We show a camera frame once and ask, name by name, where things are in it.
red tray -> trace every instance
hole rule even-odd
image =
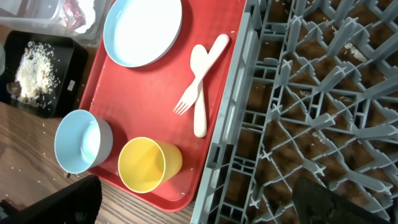
[[[192,201],[213,134],[244,3],[182,0],[183,22],[178,38],[169,52],[151,65],[119,66],[107,56],[103,43],[99,45],[80,108],[109,123],[114,143],[108,159],[90,169],[92,174],[165,212],[177,212]],[[209,51],[220,34],[228,34],[232,41],[203,81],[208,133],[200,139],[193,133],[193,109],[183,116],[173,113],[173,109],[195,77],[190,70],[192,48],[202,44]],[[181,171],[146,194],[131,192],[118,176],[121,149],[139,136],[172,143],[183,157]]]

white fork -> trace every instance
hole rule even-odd
[[[173,112],[183,115],[196,102],[198,98],[198,87],[200,82],[210,70],[211,66],[213,66],[213,64],[217,61],[221,53],[223,53],[225,47],[228,45],[228,42],[229,37],[226,34],[221,34],[217,37],[206,60],[203,63],[201,72],[197,74],[192,84],[187,88],[187,90],[185,90]]]

spoon handle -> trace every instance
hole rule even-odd
[[[193,133],[198,138],[203,138],[207,133],[207,118],[205,108],[205,96],[203,94],[203,82],[199,84],[199,96],[195,103],[195,114],[193,117]]]

yellow cup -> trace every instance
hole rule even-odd
[[[119,175],[125,186],[147,193],[177,174],[182,166],[180,150],[172,144],[139,137],[130,140],[119,156]]]

black object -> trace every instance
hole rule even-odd
[[[55,79],[59,78],[61,83],[56,88],[52,87],[51,93],[40,94],[38,103],[48,104],[51,101],[51,104],[45,108],[34,107],[12,99],[6,88],[7,83],[15,81],[17,69],[29,41],[50,44],[53,47],[46,52],[53,51],[53,57],[49,55],[49,58],[54,65]],[[86,49],[68,37],[12,31],[7,37],[4,50],[6,51],[6,71],[0,75],[0,101],[42,118],[63,117],[72,110],[88,59]],[[72,83],[74,86],[70,91],[68,87]]]
[[[5,214],[6,217],[11,216],[13,214],[18,213],[18,210],[14,208],[10,203],[6,202],[5,200],[1,200],[0,202],[0,220],[2,220],[3,215]]]
[[[89,175],[0,220],[0,224],[91,224],[96,220],[101,201],[101,181],[97,176]]]
[[[300,224],[389,223],[304,177],[295,184],[293,202]]]

